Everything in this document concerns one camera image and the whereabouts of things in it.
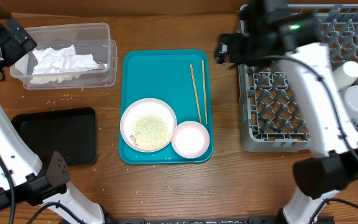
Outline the white napkin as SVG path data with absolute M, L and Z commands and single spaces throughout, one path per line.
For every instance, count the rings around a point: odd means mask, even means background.
M 59 50 L 51 47 L 44 50 L 33 50 L 32 53 L 38 61 L 38 64 L 33 69 L 33 75 L 76 71 L 74 64 L 76 50 L 74 45 Z
M 75 72 L 98 70 L 99 64 L 94 60 L 92 54 L 74 55 L 70 58 L 69 68 Z

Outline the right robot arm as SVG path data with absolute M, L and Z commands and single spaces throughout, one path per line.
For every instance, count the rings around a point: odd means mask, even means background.
M 334 83 L 329 47 L 313 14 L 293 14 L 286 1 L 251 1 L 238 13 L 245 34 L 219 36 L 220 64 L 267 68 L 287 76 L 311 134 L 312 156 L 294 163 L 297 188 L 275 223 L 316 223 L 337 194 L 358 179 L 358 132 Z

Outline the white cup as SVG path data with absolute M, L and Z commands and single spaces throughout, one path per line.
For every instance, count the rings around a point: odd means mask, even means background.
M 333 71 L 334 82 L 338 91 L 350 87 L 358 79 L 358 63 L 348 61 Z

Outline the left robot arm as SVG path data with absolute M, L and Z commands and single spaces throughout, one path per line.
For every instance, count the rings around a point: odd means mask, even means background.
M 0 23 L 0 73 L 36 48 L 35 40 L 14 19 Z M 17 203 L 39 206 L 32 223 L 50 209 L 68 223 L 114 223 L 114 218 L 98 203 L 86 198 L 71 182 L 62 155 L 53 151 L 40 158 L 18 135 L 0 105 L 0 210 L 10 209 L 13 223 Z

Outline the red snack wrapper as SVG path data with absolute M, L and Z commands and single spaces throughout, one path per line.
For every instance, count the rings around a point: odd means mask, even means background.
M 107 65 L 105 63 L 98 63 L 96 67 L 91 69 L 91 71 L 93 71 L 93 70 L 104 70 L 106 68 L 107 68 Z

